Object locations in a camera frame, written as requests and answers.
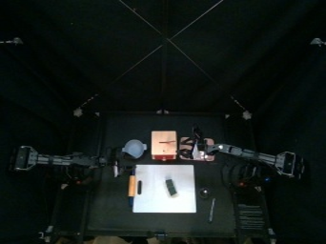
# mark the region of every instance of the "light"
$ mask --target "light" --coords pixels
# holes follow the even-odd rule
[[[321,47],[322,44],[326,45],[326,43],[319,38],[314,38],[311,41],[311,45],[318,45]]]
[[[11,41],[0,41],[0,44],[24,44],[21,39],[19,37],[16,37],[13,40]]]

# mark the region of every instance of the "white paper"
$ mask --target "white paper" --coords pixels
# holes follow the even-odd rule
[[[138,165],[136,187],[142,194],[134,198],[134,213],[195,213],[194,165]],[[172,179],[176,194],[170,196],[166,180]]]

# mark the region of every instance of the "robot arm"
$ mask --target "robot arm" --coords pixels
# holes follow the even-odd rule
[[[35,166],[79,166],[83,168],[98,168],[107,165],[104,157],[86,156],[83,153],[76,152],[72,155],[44,155],[29,146],[20,146],[13,154],[11,170],[17,172],[25,172],[35,168]]]
[[[282,152],[278,155],[270,155],[251,150],[241,149],[227,144],[215,144],[206,146],[206,153],[226,153],[237,157],[242,157],[257,162],[262,162],[271,166],[271,168],[281,175],[287,177],[295,177],[301,179],[301,175],[305,171],[303,158],[297,156],[294,152]]]

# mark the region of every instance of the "orange box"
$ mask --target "orange box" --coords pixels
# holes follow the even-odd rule
[[[162,161],[176,159],[176,132],[151,132],[151,158]]]

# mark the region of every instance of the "pen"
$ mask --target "pen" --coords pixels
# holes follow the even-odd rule
[[[209,223],[213,222],[214,205],[215,205],[215,198],[213,198],[213,201],[211,201],[211,207],[210,207],[210,213],[209,213]]]
[[[135,170],[132,170],[128,177],[128,191],[127,191],[130,207],[132,207],[134,205],[134,197],[135,197],[135,190],[136,190],[135,185],[136,185],[136,176],[135,176]]]

